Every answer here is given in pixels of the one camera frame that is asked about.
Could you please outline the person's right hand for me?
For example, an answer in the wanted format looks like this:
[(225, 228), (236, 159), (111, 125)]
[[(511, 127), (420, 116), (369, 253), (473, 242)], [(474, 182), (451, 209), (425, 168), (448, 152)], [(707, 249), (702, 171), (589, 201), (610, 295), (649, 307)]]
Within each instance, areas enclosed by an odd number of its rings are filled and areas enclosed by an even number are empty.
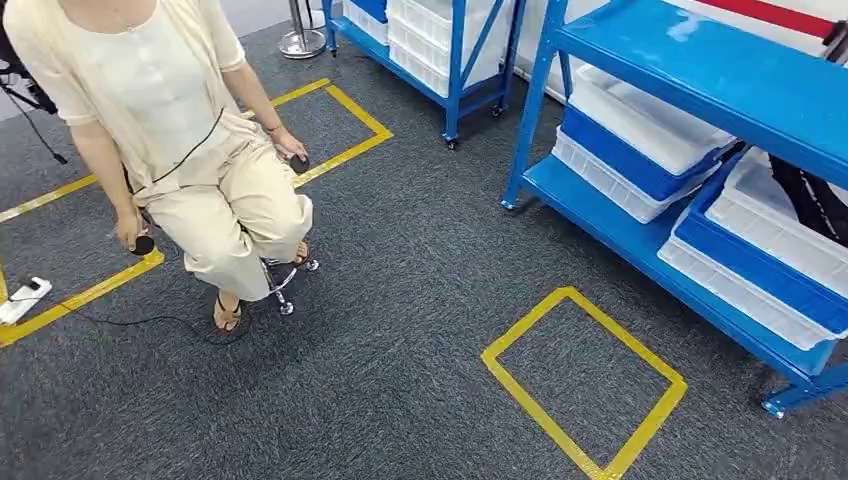
[(116, 210), (115, 236), (129, 251), (136, 251), (140, 238), (147, 235), (145, 221), (136, 207)]

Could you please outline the person's left hand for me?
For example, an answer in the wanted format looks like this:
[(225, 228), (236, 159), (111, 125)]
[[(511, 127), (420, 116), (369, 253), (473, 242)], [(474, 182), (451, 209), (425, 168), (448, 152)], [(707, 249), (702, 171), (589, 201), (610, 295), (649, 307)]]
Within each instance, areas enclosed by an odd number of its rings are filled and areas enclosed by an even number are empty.
[(302, 142), (295, 138), (282, 124), (267, 131), (275, 147), (287, 160), (297, 158), (301, 162), (308, 161), (308, 153)]

